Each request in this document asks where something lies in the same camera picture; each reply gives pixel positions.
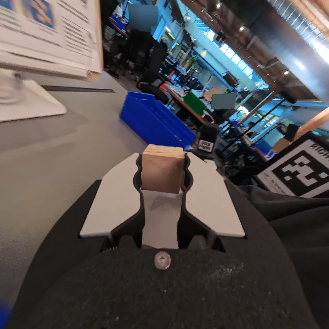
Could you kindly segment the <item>grey desk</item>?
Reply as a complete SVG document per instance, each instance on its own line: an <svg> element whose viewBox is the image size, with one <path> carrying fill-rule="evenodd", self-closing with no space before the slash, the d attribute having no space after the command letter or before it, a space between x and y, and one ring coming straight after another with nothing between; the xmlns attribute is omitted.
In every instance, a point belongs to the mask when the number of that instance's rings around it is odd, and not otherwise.
<svg viewBox="0 0 329 329"><path fill-rule="evenodd" d="M1 311L10 313L27 269L62 214L97 179L147 146L120 118L127 90L103 72L93 82L24 73L67 112L1 123Z"/></svg>

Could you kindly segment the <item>person's right forearm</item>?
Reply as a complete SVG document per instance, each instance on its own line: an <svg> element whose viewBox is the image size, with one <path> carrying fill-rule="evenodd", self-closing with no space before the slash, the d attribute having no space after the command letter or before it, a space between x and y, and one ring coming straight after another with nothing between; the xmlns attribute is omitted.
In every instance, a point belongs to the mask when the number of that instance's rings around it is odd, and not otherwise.
<svg viewBox="0 0 329 329"><path fill-rule="evenodd" d="M229 180L225 180L225 183L243 195L267 221L298 214L305 215L307 211L310 211L310 216L313 218L329 219L328 198L313 199L281 195L257 186L237 186Z"/></svg>

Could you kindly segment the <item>dark rectangular ceiling duct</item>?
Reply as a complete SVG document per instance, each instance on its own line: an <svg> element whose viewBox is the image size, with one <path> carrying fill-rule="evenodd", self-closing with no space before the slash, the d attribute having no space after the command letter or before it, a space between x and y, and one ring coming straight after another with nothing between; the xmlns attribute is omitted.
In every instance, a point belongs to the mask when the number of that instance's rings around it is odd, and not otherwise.
<svg viewBox="0 0 329 329"><path fill-rule="evenodd" d="M329 68L268 1L222 1L318 99L328 102Z"/></svg>

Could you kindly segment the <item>green board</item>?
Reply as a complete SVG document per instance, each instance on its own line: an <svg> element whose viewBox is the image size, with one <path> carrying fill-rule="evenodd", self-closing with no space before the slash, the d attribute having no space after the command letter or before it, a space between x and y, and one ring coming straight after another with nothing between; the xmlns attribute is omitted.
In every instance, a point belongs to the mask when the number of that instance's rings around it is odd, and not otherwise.
<svg viewBox="0 0 329 329"><path fill-rule="evenodd" d="M183 100L198 115L201 115L206 109L204 102L192 92L189 92L183 96Z"/></svg>

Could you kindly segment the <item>wooden cube blue tape stripe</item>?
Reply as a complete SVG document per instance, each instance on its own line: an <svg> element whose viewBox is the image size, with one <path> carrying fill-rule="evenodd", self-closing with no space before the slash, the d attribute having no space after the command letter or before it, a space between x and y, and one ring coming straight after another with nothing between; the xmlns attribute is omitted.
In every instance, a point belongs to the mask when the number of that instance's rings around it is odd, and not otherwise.
<svg viewBox="0 0 329 329"><path fill-rule="evenodd" d="M184 162L185 153L182 147L149 144L142 153L141 189L179 194Z"/></svg>

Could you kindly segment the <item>wide silver ventilation duct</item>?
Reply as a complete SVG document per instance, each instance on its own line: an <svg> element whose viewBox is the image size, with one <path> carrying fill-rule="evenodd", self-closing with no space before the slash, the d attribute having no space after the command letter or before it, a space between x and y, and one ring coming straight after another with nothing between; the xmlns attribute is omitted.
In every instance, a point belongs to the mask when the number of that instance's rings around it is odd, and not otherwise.
<svg viewBox="0 0 329 329"><path fill-rule="evenodd" d="M273 9L329 64L329 22L326 13L307 0L268 0Z"/></svg>

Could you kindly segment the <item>dark wooden table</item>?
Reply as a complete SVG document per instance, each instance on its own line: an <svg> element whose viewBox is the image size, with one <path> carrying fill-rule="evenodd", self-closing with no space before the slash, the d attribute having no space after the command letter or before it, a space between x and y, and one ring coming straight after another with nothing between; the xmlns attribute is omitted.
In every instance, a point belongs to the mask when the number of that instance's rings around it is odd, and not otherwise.
<svg viewBox="0 0 329 329"><path fill-rule="evenodd" d="M190 116L194 117L198 122L201 124L205 123L211 123L211 121L205 120L203 117L198 115L189 105L186 104L186 102L181 98L168 84L163 85L166 90L169 92L169 94L172 96L172 98L175 100L175 102L179 103L181 108L184 108L186 111L189 112Z"/></svg>

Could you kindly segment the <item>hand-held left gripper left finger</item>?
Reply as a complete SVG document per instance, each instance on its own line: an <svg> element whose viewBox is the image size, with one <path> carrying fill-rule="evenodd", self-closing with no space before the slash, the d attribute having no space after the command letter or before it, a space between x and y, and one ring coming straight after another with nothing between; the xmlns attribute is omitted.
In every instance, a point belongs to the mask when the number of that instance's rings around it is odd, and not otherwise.
<svg viewBox="0 0 329 329"><path fill-rule="evenodd" d="M145 207L142 186L142 155L134 153L102 178L79 236L106 237L110 246L131 236L142 247Z"/></svg>

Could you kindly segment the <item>black and white marker board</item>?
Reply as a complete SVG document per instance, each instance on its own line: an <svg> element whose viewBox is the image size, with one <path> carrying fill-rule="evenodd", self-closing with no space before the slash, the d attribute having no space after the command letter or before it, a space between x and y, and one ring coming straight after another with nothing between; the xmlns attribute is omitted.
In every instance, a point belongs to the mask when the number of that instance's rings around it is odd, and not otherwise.
<svg viewBox="0 0 329 329"><path fill-rule="evenodd" d="M273 193L328 198L328 141L311 132L306 133L267 161L255 179Z"/></svg>

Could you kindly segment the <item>black office chair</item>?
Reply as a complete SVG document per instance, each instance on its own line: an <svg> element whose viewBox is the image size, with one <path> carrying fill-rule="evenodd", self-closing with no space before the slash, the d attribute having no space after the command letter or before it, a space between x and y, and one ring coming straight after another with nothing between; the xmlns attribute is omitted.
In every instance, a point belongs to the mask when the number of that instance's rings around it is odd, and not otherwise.
<svg viewBox="0 0 329 329"><path fill-rule="evenodd" d="M153 48L149 66L136 83L136 87L142 93L153 95L156 100L161 101L164 105L168 104L169 97L160 88L160 85L164 84L167 80L159 74L159 70L166 54L165 47L157 43Z"/></svg>

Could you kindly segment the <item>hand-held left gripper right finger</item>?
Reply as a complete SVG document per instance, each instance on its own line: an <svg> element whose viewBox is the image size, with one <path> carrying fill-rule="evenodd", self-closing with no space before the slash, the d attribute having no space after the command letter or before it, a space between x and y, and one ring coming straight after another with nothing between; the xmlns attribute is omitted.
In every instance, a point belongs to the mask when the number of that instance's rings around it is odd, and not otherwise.
<svg viewBox="0 0 329 329"><path fill-rule="evenodd" d="M210 247L220 237L245 238L225 179L191 152L185 153L185 186L178 238L186 248L194 236L203 236Z"/></svg>

